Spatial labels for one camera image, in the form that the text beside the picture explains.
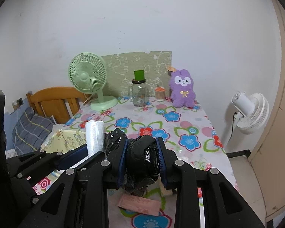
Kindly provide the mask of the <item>white plastic bag roll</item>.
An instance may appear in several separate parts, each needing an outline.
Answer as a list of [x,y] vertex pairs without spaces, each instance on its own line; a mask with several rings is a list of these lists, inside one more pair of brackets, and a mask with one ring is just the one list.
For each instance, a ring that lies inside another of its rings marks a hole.
[[88,157],[103,150],[104,122],[91,120],[86,123],[86,145]]

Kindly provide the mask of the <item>pink paper packet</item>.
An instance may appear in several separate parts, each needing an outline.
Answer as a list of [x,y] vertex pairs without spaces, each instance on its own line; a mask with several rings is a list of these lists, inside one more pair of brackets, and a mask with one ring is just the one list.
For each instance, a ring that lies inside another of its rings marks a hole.
[[157,200],[123,194],[118,206],[144,215],[159,216],[161,203]]

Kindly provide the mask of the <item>black plastic bag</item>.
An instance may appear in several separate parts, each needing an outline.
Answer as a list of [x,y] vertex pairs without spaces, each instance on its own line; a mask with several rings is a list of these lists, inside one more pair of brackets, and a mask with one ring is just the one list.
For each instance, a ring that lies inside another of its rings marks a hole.
[[143,196],[147,187],[158,180],[159,174],[156,139],[150,135],[129,139],[124,155],[124,190],[131,195]]

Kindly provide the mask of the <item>grey plaid pillow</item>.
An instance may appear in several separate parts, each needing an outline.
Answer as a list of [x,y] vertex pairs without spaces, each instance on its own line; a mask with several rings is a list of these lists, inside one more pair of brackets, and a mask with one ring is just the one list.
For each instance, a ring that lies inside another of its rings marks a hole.
[[32,107],[25,109],[13,129],[13,145],[17,155],[39,151],[52,132],[54,120],[35,114]]

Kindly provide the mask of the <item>beige door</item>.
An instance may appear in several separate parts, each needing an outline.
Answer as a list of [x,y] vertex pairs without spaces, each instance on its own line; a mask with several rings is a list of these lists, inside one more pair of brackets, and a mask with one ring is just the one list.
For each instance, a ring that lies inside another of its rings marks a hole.
[[265,204],[267,222],[285,212],[285,9],[272,0],[281,36],[281,71],[276,99],[265,129],[251,155]]

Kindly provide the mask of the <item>floral tablecloth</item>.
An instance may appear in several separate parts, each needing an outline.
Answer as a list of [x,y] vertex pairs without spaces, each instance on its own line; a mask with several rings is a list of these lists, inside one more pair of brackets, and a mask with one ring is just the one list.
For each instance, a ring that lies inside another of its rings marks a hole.
[[[192,108],[176,108],[168,99],[158,102],[150,98],[145,107],[136,107],[128,98],[119,98],[115,107],[104,111],[96,112],[84,106],[66,123],[53,128],[52,132],[59,129],[85,132],[85,125],[90,120],[103,121],[106,132],[120,129],[130,139],[141,135],[161,137],[165,146],[173,150],[180,160],[204,171],[215,167],[231,184],[236,184],[223,144],[198,102]],[[148,186],[143,195],[144,198],[160,201],[158,217],[119,208],[123,193],[122,189],[108,191],[110,227],[174,226],[176,196],[162,192],[160,181]]]

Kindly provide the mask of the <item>white standing fan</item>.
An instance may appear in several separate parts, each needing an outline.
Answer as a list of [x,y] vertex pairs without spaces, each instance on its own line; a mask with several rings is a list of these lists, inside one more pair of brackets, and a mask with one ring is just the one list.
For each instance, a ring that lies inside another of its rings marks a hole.
[[236,109],[232,118],[230,143],[235,129],[242,134],[250,135],[259,130],[266,123],[269,116],[269,102],[261,93],[250,96],[237,91],[231,98],[231,104]]

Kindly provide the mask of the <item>green desk fan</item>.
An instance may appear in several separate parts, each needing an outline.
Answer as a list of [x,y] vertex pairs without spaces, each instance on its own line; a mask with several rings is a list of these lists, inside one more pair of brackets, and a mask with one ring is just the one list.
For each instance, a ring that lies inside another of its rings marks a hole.
[[118,103],[117,98],[103,95],[107,83],[106,63],[103,58],[89,52],[76,55],[68,67],[68,77],[79,92],[97,94],[97,99],[90,103],[93,111],[107,110]]

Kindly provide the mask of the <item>glass mason jar mug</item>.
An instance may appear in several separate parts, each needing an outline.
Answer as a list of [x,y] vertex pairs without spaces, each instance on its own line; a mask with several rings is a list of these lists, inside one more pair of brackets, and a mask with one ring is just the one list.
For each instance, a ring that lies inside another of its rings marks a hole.
[[146,80],[132,80],[132,85],[128,87],[128,95],[133,105],[136,107],[145,107],[148,102],[148,90]]

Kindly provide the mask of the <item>small orange-lid jar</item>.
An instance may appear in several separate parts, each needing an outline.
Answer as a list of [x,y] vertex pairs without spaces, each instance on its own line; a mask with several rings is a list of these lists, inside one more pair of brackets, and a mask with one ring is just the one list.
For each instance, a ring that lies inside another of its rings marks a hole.
[[165,88],[162,86],[157,86],[155,88],[155,98],[158,102],[165,100]]

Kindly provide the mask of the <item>green cup on jar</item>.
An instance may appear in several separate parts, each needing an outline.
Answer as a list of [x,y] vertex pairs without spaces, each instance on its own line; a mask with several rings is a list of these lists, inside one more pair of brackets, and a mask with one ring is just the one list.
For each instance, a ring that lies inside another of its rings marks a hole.
[[135,70],[134,71],[134,79],[135,79],[135,81],[144,81],[145,80],[144,70]]

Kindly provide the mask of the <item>purple plush bunny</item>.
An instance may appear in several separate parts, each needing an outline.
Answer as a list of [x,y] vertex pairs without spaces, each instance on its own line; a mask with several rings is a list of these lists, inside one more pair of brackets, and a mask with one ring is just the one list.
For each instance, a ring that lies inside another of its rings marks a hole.
[[188,70],[176,70],[171,72],[169,81],[171,91],[170,99],[176,108],[194,106],[196,94],[193,91],[193,79]]

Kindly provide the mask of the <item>green patterned board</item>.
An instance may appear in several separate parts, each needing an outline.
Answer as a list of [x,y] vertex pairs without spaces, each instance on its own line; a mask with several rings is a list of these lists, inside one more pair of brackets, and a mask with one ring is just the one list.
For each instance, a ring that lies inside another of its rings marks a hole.
[[128,87],[132,85],[134,72],[143,70],[149,96],[155,95],[155,88],[161,86],[165,95],[169,96],[172,52],[128,52],[123,54],[107,55],[102,57],[106,62],[107,83],[103,89],[104,95],[126,97]]

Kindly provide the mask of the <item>wall socket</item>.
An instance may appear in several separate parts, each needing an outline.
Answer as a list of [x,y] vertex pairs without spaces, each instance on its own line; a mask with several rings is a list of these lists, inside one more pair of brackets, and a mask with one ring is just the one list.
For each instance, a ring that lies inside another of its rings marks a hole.
[[12,102],[12,107],[16,111],[24,104],[23,99],[19,98],[18,100],[15,100]]

